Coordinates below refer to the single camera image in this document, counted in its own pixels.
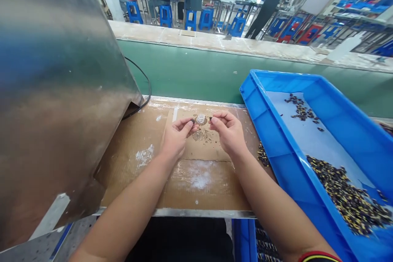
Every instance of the cardboard sheet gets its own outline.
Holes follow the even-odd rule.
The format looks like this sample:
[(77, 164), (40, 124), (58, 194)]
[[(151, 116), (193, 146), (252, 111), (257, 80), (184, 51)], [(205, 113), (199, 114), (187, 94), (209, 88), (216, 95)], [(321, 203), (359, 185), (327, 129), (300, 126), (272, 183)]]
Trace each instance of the cardboard sheet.
[[(168, 114), (175, 109), (178, 115), (229, 110), (242, 122), (247, 147), (257, 157), (259, 139), (246, 109), (151, 99), (139, 113), (120, 123), (95, 173), (106, 188), (102, 206), (108, 206), (158, 154)], [(274, 178), (270, 168), (265, 170)], [(231, 162), (190, 159), (175, 165), (157, 208), (251, 210)]]
[[(208, 120), (209, 117), (213, 116), (213, 113), (203, 114), (205, 115), (205, 121), (199, 124), (199, 129), (193, 134), (192, 139), (187, 140), (182, 158), (230, 162), (230, 157), (221, 147), (218, 133), (209, 129)], [(194, 111), (175, 108), (168, 112), (166, 126), (170, 126), (173, 121), (186, 117), (193, 117), (196, 121), (198, 115)]]

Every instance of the white container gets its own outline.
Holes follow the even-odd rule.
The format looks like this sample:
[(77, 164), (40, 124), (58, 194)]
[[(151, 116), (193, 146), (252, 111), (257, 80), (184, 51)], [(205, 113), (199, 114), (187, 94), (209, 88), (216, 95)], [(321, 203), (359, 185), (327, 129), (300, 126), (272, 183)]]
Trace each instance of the white container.
[(353, 37), (345, 39), (326, 58), (331, 61), (337, 61), (343, 58), (346, 54), (351, 52), (352, 49), (354, 49), (361, 43), (361, 37), (363, 36), (363, 34), (364, 32), (361, 32)]

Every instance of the green conveyor belt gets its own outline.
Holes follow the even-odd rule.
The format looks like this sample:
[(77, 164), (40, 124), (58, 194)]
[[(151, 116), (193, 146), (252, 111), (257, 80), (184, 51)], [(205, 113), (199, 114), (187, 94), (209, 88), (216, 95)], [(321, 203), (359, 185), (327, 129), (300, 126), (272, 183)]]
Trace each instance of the green conveyor belt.
[[(312, 65), (167, 45), (118, 41), (150, 78), (152, 95), (242, 104), (239, 87), (251, 69), (322, 75), (367, 115), (393, 118), (393, 74)], [(129, 65), (143, 94), (145, 77)]]

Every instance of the finger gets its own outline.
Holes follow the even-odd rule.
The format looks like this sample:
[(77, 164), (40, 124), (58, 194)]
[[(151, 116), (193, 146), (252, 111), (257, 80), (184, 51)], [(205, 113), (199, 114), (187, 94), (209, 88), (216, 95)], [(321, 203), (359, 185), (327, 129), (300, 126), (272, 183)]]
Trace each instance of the finger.
[(189, 138), (192, 134), (198, 131), (199, 127), (193, 127), (191, 131), (187, 134), (187, 138)]
[(217, 130), (217, 128), (216, 128), (216, 126), (215, 126), (215, 125), (213, 125), (213, 124), (211, 124), (211, 125), (210, 125), (210, 130), (213, 130), (213, 131), (217, 131), (217, 132), (218, 132), (218, 130)]
[(219, 117), (218, 119), (220, 119), (225, 125), (228, 123), (228, 121), (224, 118)]
[(222, 122), (220, 119), (213, 117), (212, 118), (212, 123), (214, 127), (216, 128), (216, 131), (220, 132), (225, 132), (228, 128), (225, 126), (224, 122)]
[(188, 123), (189, 121), (191, 121), (193, 118), (192, 117), (187, 117), (187, 118), (183, 118), (183, 119), (179, 119), (176, 120), (174, 122), (172, 122), (172, 125), (177, 126), (179, 129), (182, 129), (184, 127), (184, 125), (186, 123)]
[(184, 138), (187, 138), (187, 134), (191, 131), (193, 125), (194, 124), (192, 123), (192, 121), (189, 121), (187, 124), (184, 125), (183, 129), (180, 131), (184, 135)]
[(226, 119), (228, 122), (236, 120), (236, 117), (228, 111), (219, 111), (213, 114), (213, 117)]

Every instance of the metal edge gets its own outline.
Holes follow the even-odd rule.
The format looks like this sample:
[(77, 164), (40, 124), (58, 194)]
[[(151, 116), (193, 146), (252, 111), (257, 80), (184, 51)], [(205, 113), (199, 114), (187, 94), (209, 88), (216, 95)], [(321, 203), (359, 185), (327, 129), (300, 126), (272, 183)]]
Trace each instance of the metal edge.
[(200, 47), (184, 46), (184, 45), (162, 43), (162, 42), (140, 41), (140, 40), (133, 40), (133, 39), (127, 39), (127, 38), (122, 38), (122, 37), (116, 37), (116, 39), (123, 40), (123, 41), (138, 42), (138, 43), (148, 43), (148, 44), (155, 44), (155, 45), (166, 45), (166, 46), (172, 46), (172, 47), (198, 49), (198, 50), (204, 50), (204, 51), (229, 53), (229, 54), (245, 55), (245, 56), (252, 56), (252, 57), (262, 57), (262, 58), (266, 58), (266, 59), (275, 59), (275, 60), (282, 60), (282, 61), (299, 62), (299, 63), (306, 63), (306, 64), (311, 64), (311, 65), (329, 66), (329, 67), (343, 68), (343, 69), (349, 69), (349, 70), (362, 70), (362, 71), (367, 71), (367, 72), (380, 72), (380, 73), (385, 73), (385, 74), (393, 74), (392, 71), (377, 70), (377, 69), (372, 69), (372, 68), (365, 69), (365, 68), (348, 67), (348, 66), (342, 66), (342, 65), (321, 63), (321, 62), (318, 62), (318, 61), (312, 62), (312, 61), (304, 61), (304, 60), (300, 60), (300, 59), (286, 59), (286, 58), (279, 58), (279, 57), (275, 57), (275, 56), (267, 56), (267, 55), (261, 55), (261, 54), (251, 54), (251, 53), (236, 52), (236, 51), (224, 51), (224, 50), (219, 50), (219, 49), (200, 48)]
[(226, 106), (226, 107), (234, 107), (234, 108), (246, 108), (245, 104), (233, 104), (228, 102), (212, 102), (207, 100), (197, 100), (197, 99), (186, 99), (186, 98), (176, 98), (176, 97), (165, 97), (165, 96), (151, 96), (151, 99), (158, 101), (166, 101), (166, 102), (183, 102), (183, 103), (192, 103), (192, 104), (201, 104), (208, 106)]
[[(93, 214), (100, 216), (106, 207), (100, 207), (99, 210)], [(154, 217), (205, 217), (205, 218), (229, 218), (229, 219), (256, 219), (252, 211), (236, 211), (236, 210), (190, 210), (190, 209), (171, 209), (161, 208), (156, 209), (153, 213)]]

